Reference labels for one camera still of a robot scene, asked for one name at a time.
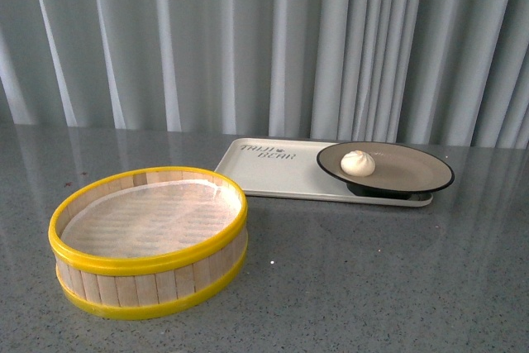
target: white bun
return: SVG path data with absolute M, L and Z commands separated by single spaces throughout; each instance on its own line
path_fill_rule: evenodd
M 369 153 L 353 150 L 341 159 L 341 169 L 354 177 L 367 177 L 374 172 L 374 160 Z

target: gray curtain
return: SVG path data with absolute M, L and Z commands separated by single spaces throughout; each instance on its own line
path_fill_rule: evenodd
M 0 0 L 0 122 L 527 148 L 527 0 Z

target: wooden slat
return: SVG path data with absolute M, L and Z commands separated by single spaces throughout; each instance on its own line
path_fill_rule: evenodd
M 83 278 L 84 292 L 86 300 L 93 303 L 101 303 L 101 296 L 99 295 L 98 277 L 93 273 L 81 272 Z
M 76 198 L 73 202 L 68 204 L 66 207 L 66 211 L 68 212 L 69 219 L 71 220 L 73 217 L 75 217 L 79 212 L 86 207 L 86 204 L 84 204 L 84 197 L 80 196 Z
M 134 276 L 116 276 L 116 287 L 120 306 L 139 306 Z
M 176 292 L 176 279 L 174 271 L 169 270 L 163 273 L 157 273 L 156 288 L 158 289 L 158 300 L 160 303 L 174 301 L 178 295 Z
M 182 171 L 168 171 L 169 181 L 181 181 L 182 180 Z
M 132 179 L 131 175 L 128 175 L 128 176 L 123 177 L 123 178 L 119 178 L 119 183 L 122 186 L 122 190 L 123 189 L 134 188 L 134 180 Z
M 246 232 L 246 226 L 244 226 L 241 230 L 241 232 L 237 235 L 237 237 L 234 239 L 234 253 L 236 257 L 236 261 L 241 257 L 242 251 L 245 248 L 246 245 L 246 239 L 248 238 L 248 233 Z
M 114 179 L 107 184 L 108 194 L 119 192 L 122 189 L 123 187 L 120 179 Z
M 193 275 L 195 278 L 195 289 L 197 291 L 206 288 L 212 283 L 212 277 L 209 273 L 209 257 L 193 264 Z
M 72 285 L 72 278 L 69 275 L 69 267 L 65 262 L 55 257 L 57 260 L 57 268 L 59 269 L 60 279 L 63 281 L 63 284 L 68 288 L 70 291 L 74 290 L 74 286 Z
M 209 274 L 211 276 L 211 281 L 213 282 L 220 279 L 226 273 L 226 266 L 224 265 L 222 250 L 219 250 L 216 253 L 210 255 L 208 259 Z
M 135 174 L 132 176 L 134 186 L 147 185 L 147 175 L 145 173 Z
M 221 250 L 222 261 L 224 262 L 224 273 L 233 267 L 235 263 L 235 242 L 232 240 L 230 244 Z
M 140 306 L 156 305 L 158 292 L 156 291 L 156 278 L 153 274 L 135 276 L 138 303 Z
M 160 173 L 147 173 L 145 174 L 145 178 L 148 184 L 156 184 L 157 182 L 161 182 Z
M 119 306 L 116 278 L 98 274 L 98 285 L 101 303 L 107 306 Z
M 184 266 L 174 271 L 176 291 L 179 298 L 195 293 L 195 279 L 193 265 Z
M 68 266 L 69 277 L 72 279 L 72 291 L 78 297 L 86 299 L 84 293 L 83 278 L 81 277 L 81 271 Z
M 55 224 L 55 231 L 57 232 L 58 237 L 63 234 L 64 229 L 71 221 L 71 219 L 72 218 L 69 217 L 67 209 L 65 209 L 61 214 L 59 214 L 59 216 L 57 217 L 57 223 Z

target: curtain fold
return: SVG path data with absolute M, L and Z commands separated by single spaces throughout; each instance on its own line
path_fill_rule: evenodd
M 0 122 L 527 148 L 527 0 L 0 0 Z

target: speckled countertop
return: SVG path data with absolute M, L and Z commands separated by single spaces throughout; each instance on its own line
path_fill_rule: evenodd
M 243 270 L 186 312 L 113 321 L 66 300 L 47 229 L 67 196 L 215 169 L 234 139 L 0 126 L 0 351 L 529 351 L 528 150 L 419 146 L 456 175 L 424 208 L 249 198 Z

